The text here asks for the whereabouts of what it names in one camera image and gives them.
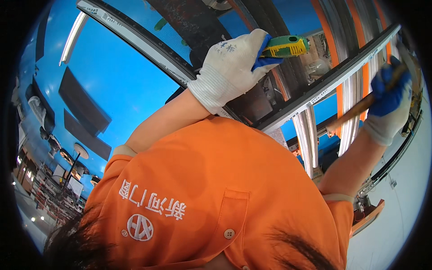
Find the cable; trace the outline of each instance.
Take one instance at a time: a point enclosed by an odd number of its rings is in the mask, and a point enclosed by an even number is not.
[[[359,221],[362,221],[364,218],[365,218],[365,212],[363,212],[363,217],[360,220],[357,220],[355,217],[354,217],[354,220],[359,222]]]

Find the orange polo shirt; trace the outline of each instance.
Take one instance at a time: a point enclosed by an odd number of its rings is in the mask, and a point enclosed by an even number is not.
[[[216,117],[136,156],[114,155],[86,207],[125,269],[190,269],[220,252],[239,269],[282,269],[272,239],[296,235],[344,269],[353,205],[325,201],[297,158],[268,135]]]

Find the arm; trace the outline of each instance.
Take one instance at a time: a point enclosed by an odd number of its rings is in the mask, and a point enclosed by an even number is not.
[[[323,194],[354,197],[362,183],[381,159],[393,137],[408,119],[411,105],[411,76],[402,74],[396,86],[385,91],[400,62],[391,57],[371,82],[375,102],[370,107],[364,127],[348,150],[326,171],[318,188]]]
[[[135,153],[145,151],[157,140],[209,115],[209,111],[186,89],[142,122],[125,145]]]
[[[157,140],[194,124],[250,90],[283,59],[258,58],[271,36],[262,29],[213,45],[197,79],[132,133],[115,154],[134,156]]]
[[[360,130],[348,150],[325,172],[319,190],[323,194],[354,197],[386,148],[377,144],[368,132]]]

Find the worker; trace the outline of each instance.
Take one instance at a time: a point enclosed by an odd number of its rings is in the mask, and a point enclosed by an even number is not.
[[[210,48],[197,79],[114,149],[83,217],[49,235],[51,267],[345,269],[353,197],[407,120],[410,74],[384,92],[400,62],[378,72],[363,128],[317,187],[268,135],[209,117],[280,63],[257,57],[269,39]]]

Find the hand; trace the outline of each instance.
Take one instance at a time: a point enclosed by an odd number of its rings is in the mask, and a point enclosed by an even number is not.
[[[395,134],[406,123],[411,106],[412,83],[408,71],[400,76],[392,89],[385,91],[394,70],[401,65],[394,56],[390,57],[390,63],[384,64],[371,82],[375,102],[369,108],[364,124],[374,141],[383,146],[391,145]]]
[[[283,62],[278,58],[259,58],[271,36],[262,29],[213,45],[207,53],[200,75],[187,86],[211,113],[254,87],[270,69]]]

